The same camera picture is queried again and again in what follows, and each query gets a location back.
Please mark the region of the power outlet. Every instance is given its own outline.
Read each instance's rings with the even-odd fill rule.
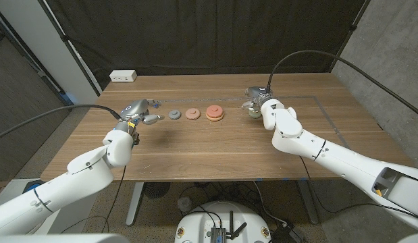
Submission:
[[[109,77],[112,82],[133,82],[136,79],[135,70],[114,70]]]

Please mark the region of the table leg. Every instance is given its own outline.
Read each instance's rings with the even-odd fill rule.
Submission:
[[[138,213],[138,208],[142,199],[142,189],[144,187],[144,182],[135,183],[134,192],[132,193],[132,198],[129,204],[128,216],[126,217],[126,225],[132,226],[135,223],[136,214]]]
[[[315,203],[309,188],[309,182],[305,180],[297,181],[298,191],[300,192],[303,204],[305,205],[306,212],[308,213],[309,221],[312,224],[318,224],[318,214],[317,209],[315,208]]]

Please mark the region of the gray wall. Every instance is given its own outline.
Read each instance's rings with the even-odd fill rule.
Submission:
[[[10,3],[0,0],[0,12],[72,102],[96,102],[96,93],[38,1],[15,0]]]
[[[418,108],[418,1],[371,1],[341,57]],[[418,167],[418,115],[340,62],[332,73]]]
[[[8,39],[0,41],[0,133],[58,107],[61,101]],[[12,179],[68,113],[48,115],[0,138],[0,181]]]

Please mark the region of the black curtain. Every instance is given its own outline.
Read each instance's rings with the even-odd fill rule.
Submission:
[[[48,0],[102,89],[112,70],[138,75],[270,73],[287,54],[336,54],[365,0]],[[327,72],[291,59],[278,72]]]

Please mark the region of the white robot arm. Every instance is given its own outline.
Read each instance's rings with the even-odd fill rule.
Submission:
[[[295,110],[285,109],[263,87],[250,87],[245,94],[253,100],[242,107],[261,112],[265,129],[275,129],[271,143],[276,149],[313,160],[353,183],[378,204],[418,216],[418,169],[371,159],[306,131]],[[418,218],[387,210],[418,229]]]
[[[26,234],[34,225],[62,207],[107,187],[114,179],[110,169],[128,164],[138,144],[136,125],[163,119],[149,115],[148,107],[160,102],[138,100],[127,106],[116,127],[103,139],[104,146],[73,159],[68,171],[0,206],[0,236]]]

